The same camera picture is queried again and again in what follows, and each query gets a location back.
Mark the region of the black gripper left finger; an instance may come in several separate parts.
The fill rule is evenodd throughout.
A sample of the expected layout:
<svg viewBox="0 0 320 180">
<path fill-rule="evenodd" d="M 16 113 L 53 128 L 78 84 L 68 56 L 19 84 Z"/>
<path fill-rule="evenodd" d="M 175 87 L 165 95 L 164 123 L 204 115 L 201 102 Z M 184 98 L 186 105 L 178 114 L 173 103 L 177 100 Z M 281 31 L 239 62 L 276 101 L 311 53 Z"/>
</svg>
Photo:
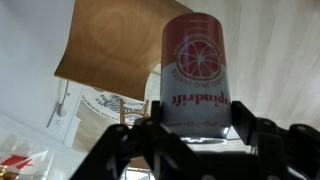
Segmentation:
<svg viewBox="0 0 320 180">
<path fill-rule="evenodd" d="M 81 162 L 70 180 L 120 180 L 129 164 L 141 158 L 156 180 L 187 180 L 178 163 L 186 145 L 160 125 L 160 102 L 153 101 L 151 116 L 132 128 L 111 125 Z"/>
</svg>

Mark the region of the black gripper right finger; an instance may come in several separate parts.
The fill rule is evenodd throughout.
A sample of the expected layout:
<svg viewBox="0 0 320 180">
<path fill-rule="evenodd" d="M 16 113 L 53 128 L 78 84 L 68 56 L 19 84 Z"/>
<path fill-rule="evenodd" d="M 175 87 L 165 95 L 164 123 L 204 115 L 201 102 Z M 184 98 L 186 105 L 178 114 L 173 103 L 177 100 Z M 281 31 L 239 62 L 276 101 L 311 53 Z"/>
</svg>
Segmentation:
<svg viewBox="0 0 320 180">
<path fill-rule="evenodd" d="M 233 127 L 245 145 L 257 150 L 262 180 L 293 180 L 289 168 L 307 180 L 320 180 L 320 132 L 306 124 L 288 129 L 256 117 L 241 101 L 232 102 Z"/>
</svg>

